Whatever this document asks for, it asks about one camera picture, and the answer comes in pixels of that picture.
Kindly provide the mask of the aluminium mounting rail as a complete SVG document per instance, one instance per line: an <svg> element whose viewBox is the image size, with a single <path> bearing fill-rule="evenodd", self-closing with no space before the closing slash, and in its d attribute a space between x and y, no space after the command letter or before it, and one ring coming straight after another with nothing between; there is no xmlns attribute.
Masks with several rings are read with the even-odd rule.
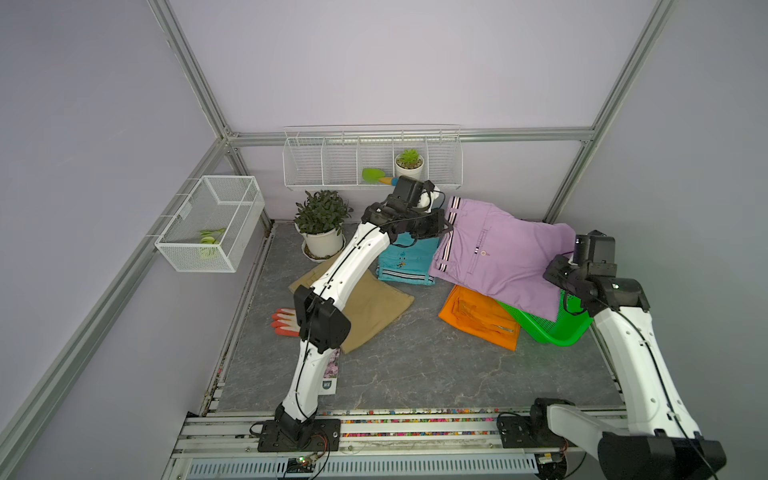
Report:
<svg viewBox="0 0 768 480"><path fill-rule="evenodd" d="M564 478L600 478L574 441L563 447L503 445L494 409L332 411L340 430L299 452L261 452L263 412L188 418L162 474L165 479L491 479L534 478L562 463ZM309 461L301 468L300 461Z"/></svg>

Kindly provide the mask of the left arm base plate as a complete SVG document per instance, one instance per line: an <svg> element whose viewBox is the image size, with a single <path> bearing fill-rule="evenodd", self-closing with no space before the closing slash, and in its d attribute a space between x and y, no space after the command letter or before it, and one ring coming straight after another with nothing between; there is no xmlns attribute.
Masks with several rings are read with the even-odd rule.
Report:
<svg viewBox="0 0 768 480"><path fill-rule="evenodd" d="M315 419L296 425L266 420L261 427L257 435L260 453L335 452L341 440L338 419Z"/></svg>

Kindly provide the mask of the green plastic basket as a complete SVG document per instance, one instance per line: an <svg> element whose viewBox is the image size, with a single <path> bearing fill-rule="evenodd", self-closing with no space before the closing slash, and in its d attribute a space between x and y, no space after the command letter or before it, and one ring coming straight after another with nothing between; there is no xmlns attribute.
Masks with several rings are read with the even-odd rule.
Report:
<svg viewBox="0 0 768 480"><path fill-rule="evenodd" d="M559 347L574 345L587 331L593 318L582 306L581 301L562 291L556 321L537 317L528 312L498 302L498 304L525 330L535 341Z"/></svg>

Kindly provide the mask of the green item in side basket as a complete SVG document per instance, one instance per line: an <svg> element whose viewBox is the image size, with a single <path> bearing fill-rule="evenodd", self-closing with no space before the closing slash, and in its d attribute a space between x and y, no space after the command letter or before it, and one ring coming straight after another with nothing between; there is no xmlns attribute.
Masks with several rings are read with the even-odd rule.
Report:
<svg viewBox="0 0 768 480"><path fill-rule="evenodd" d="M202 259L213 259L219 256L219 245L226 233L226 228L201 230L199 239L199 256Z"/></svg>

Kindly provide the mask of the small potted succulent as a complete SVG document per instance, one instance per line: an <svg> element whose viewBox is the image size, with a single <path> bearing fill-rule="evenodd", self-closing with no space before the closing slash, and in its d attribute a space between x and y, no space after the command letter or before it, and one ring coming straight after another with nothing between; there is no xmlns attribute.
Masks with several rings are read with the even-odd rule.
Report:
<svg viewBox="0 0 768 480"><path fill-rule="evenodd" d="M421 180L424 165L424 158L418 150L404 150L395 157L395 176Z"/></svg>

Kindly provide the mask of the purple pants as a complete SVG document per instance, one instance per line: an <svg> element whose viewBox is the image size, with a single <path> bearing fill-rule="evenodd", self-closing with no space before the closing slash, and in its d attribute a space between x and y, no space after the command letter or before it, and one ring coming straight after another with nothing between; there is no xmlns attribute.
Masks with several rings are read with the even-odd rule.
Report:
<svg viewBox="0 0 768 480"><path fill-rule="evenodd" d="M452 230L432 258L431 276L557 320L560 289L544 273L555 256L573 252L572 227L521 220L491 203L461 197L449 200L445 219Z"/></svg>

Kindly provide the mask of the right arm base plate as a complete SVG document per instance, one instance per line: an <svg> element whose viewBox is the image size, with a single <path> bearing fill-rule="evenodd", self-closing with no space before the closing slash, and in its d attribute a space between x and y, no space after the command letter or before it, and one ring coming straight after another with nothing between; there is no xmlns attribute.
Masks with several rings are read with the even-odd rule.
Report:
<svg viewBox="0 0 768 480"><path fill-rule="evenodd" d="M543 420L532 420L527 415L499 413L496 427L505 449L549 448L565 452L571 446L565 437L552 432Z"/></svg>

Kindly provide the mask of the large potted plant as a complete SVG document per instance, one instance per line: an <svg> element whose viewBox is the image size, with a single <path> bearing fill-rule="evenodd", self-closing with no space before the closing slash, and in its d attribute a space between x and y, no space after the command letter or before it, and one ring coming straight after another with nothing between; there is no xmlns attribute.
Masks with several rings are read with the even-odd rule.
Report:
<svg viewBox="0 0 768 480"><path fill-rule="evenodd" d="M306 198L297 202L294 226L304 241L309 258L326 260L343 249L343 226L353 212L348 201L338 191L306 191Z"/></svg>

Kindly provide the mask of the teal folded pants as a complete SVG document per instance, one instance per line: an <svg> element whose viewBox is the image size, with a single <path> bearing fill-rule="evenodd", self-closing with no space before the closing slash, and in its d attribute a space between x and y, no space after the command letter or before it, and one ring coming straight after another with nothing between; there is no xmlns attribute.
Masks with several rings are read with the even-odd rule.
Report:
<svg viewBox="0 0 768 480"><path fill-rule="evenodd" d="M416 240L409 233L400 234L395 244L379 255L377 278L384 282L434 285L429 269L439 243L438 238Z"/></svg>

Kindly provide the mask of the orange pants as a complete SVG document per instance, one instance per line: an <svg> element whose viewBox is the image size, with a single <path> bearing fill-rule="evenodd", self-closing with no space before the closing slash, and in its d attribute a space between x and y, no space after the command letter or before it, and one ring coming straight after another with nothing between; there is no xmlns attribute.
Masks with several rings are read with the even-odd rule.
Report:
<svg viewBox="0 0 768 480"><path fill-rule="evenodd" d="M454 286L438 317L454 328L504 349L515 351L520 325L495 300Z"/></svg>

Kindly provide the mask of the red white work glove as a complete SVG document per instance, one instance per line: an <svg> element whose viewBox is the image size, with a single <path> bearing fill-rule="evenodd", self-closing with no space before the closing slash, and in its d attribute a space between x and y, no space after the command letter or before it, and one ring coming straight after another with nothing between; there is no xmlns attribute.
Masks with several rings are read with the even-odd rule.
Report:
<svg viewBox="0 0 768 480"><path fill-rule="evenodd" d="M272 315L272 322L270 326L274 329L277 335L298 337L300 335L300 327L297 322L296 311L292 308L278 309Z"/></svg>

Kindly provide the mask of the green toy shovel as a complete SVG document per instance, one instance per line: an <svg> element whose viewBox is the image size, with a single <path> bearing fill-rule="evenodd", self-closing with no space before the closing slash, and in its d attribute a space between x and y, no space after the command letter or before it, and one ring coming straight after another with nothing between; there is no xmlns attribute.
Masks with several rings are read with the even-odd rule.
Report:
<svg viewBox="0 0 768 480"><path fill-rule="evenodd" d="M398 179L396 177L387 176L383 170L375 168L364 168L362 170L362 179L367 184L396 186L398 183Z"/></svg>

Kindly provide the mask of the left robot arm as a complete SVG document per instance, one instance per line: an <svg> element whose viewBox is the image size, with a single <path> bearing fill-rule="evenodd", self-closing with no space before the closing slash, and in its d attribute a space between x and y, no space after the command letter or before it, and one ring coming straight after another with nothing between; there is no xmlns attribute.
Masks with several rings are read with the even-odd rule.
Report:
<svg viewBox="0 0 768 480"><path fill-rule="evenodd" d="M311 286L294 291L299 326L299 357L287 394L275 410L279 431L298 445L312 437L320 384L330 355L352 329L344 308L363 274L399 235L419 241L450 230L443 208L394 208L370 205L352 240Z"/></svg>

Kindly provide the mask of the khaki pants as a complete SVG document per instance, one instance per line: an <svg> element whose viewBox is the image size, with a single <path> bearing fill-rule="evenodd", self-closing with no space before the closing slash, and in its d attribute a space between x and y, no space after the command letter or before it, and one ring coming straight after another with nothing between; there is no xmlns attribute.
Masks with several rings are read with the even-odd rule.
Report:
<svg viewBox="0 0 768 480"><path fill-rule="evenodd" d="M343 309L351 323L351 330L341 345L342 352L349 354L370 341L400 318L414 300L412 295L378 280L366 271Z"/></svg>

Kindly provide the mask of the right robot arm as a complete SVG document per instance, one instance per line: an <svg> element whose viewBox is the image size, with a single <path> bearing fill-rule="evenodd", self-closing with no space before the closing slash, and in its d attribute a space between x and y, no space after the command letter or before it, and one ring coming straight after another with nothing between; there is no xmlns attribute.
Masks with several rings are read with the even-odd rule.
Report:
<svg viewBox="0 0 768 480"><path fill-rule="evenodd" d="M567 403L550 403L544 417L553 434L595 458L607 479L714 479L726 464L720 442L704 438L666 367L649 302L616 267L557 255L544 278L581 301L600 332L621 386L624 431Z"/></svg>

